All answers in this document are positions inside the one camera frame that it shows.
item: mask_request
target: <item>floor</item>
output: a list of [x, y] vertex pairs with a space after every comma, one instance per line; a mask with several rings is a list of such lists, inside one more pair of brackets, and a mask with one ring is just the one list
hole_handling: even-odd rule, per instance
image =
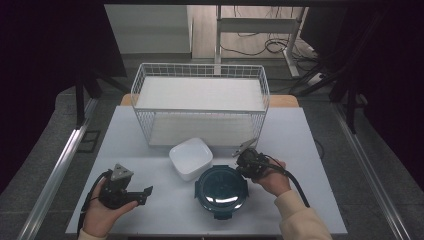
[[[301, 40], [298, 43], [296, 45], [300, 49], [299, 54], [313, 56], [310, 49], [305, 46], [302, 47], [304, 43]], [[123, 60], [128, 78], [117, 78], [117, 80], [127, 86], [131, 86], [137, 67], [141, 62], [208, 64], [213, 61], [209, 55], [192, 59], [179, 59], [172, 57], [172, 55], [166, 57], [163, 57], [163, 55], [161, 57], [126, 55], [123, 56]], [[272, 94], [287, 94], [296, 83], [302, 82], [299, 79], [291, 79], [287, 66], [281, 57], [277, 59], [274, 57], [246, 58], [245, 56], [233, 55], [231, 57], [224, 56], [223, 63], [263, 65]], [[315, 63], [299, 61], [299, 64], [302, 69], [308, 70]], [[307, 72], [301, 70], [302, 75], [307, 74]], [[116, 88], [101, 80], [99, 80], [99, 83], [103, 94], [87, 129], [88, 133], [98, 135], [98, 143], [86, 141], [80, 144], [79, 151], [70, 163], [44, 221], [40, 223], [35, 239], [75, 239], [75, 236], [64, 234], [67, 223], [75, 210], [75, 205], [95, 161], [114, 107], [119, 105], [123, 96], [123, 93]], [[317, 140], [317, 150], [322, 156], [323, 166], [348, 230], [347, 235], [333, 237], [334, 239], [401, 239], [394, 235], [389, 224], [390, 219], [387, 218], [386, 208], [377, 200], [373, 184], [366, 178], [366, 169], [362, 167], [360, 157], [356, 155], [349, 142], [348, 135], [343, 131], [335, 110], [337, 108], [343, 110], [343, 101], [340, 104], [334, 104], [330, 103], [328, 99], [331, 88], [332, 86], [328, 85], [307, 96], [299, 97], [298, 101], [300, 107], [305, 111], [312, 135]], [[56, 111], [48, 126], [24, 165], [0, 196], [0, 218], [2, 219], [0, 239], [16, 239], [19, 235], [71, 132], [74, 130], [75, 110], [73, 88], [58, 95]], [[422, 218], [424, 215], [424, 193], [415, 184], [396, 155], [374, 131], [360, 108], [356, 111], [355, 124], [357, 130], [355, 136], [360, 141], [367, 160], [375, 170], [373, 175], [384, 186], [394, 209], [410, 234], [410, 239], [424, 239], [424, 228], [422, 227], [424, 226]], [[127, 237], [110, 236], [108, 239], [127, 239]]]

